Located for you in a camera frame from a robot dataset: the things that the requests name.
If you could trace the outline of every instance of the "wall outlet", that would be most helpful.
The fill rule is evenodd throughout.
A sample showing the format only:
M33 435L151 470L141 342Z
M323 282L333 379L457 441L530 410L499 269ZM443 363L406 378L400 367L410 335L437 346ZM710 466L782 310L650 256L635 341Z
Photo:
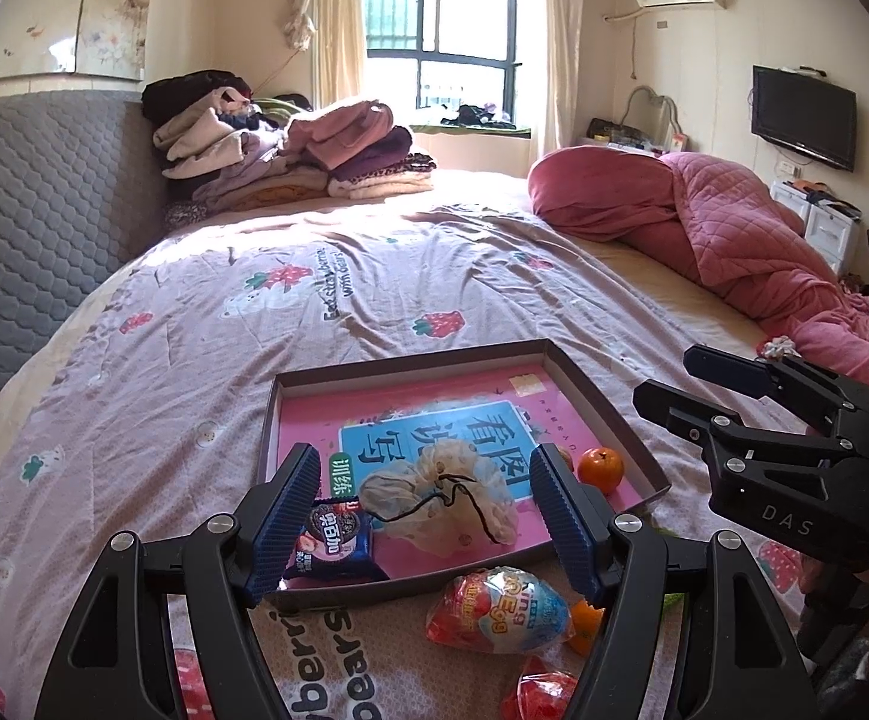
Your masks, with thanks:
M778 162L778 173L780 175L788 175L791 178L800 178L801 177L801 169L793 162L789 162L786 159Z

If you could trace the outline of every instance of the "silver bolt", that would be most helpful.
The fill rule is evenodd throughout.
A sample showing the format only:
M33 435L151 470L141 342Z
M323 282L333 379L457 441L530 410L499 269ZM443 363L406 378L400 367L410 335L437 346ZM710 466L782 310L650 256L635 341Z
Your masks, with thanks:
M624 531L624 533L637 533L644 523L635 517L634 514L618 514L618 516L615 517L615 525L618 526L618 531Z
M212 533L227 533L234 528L234 517L230 514L215 514L208 520L208 530Z
M111 548L115 552L124 552L129 546L134 543L134 537L126 531L115 533L115 537L111 539Z
M740 536L734 531L721 531L717 534L717 543L725 549L740 549L744 542L740 541Z

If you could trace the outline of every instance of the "red plastic package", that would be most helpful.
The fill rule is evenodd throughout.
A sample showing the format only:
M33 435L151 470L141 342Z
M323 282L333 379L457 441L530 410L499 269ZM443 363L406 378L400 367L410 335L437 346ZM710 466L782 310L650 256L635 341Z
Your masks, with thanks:
M532 656L524 662L517 686L500 703L501 720L561 720L575 688L575 677L551 671Z
M572 635L570 610L546 581L502 566L458 577L428 613L428 639L481 653L528 653Z

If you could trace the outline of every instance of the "orange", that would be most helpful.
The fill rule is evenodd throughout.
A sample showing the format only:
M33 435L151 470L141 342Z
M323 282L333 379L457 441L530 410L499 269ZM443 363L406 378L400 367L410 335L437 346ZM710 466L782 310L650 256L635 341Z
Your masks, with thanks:
M572 473L575 472L575 459L573 459L572 456L570 456L570 452L567 451L567 447L562 446L562 445L556 445L556 446L557 446L557 451L560 452L561 457L563 457L565 463L567 463L567 467L570 469L570 471L572 471Z
M570 608L570 621L575 623L575 635L567 640L567 646L585 658L591 654L594 639L604 618L603 608L594 608L587 601L578 601Z
M586 485L594 485L601 493L610 495L624 478L624 461L620 454L605 446L589 449L577 464L577 478Z

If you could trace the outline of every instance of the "black television screen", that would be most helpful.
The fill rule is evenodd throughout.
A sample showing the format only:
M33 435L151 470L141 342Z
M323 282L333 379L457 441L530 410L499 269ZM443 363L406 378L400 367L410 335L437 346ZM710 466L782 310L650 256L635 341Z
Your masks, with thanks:
M811 76L754 67L751 131L778 146L853 171L858 96Z

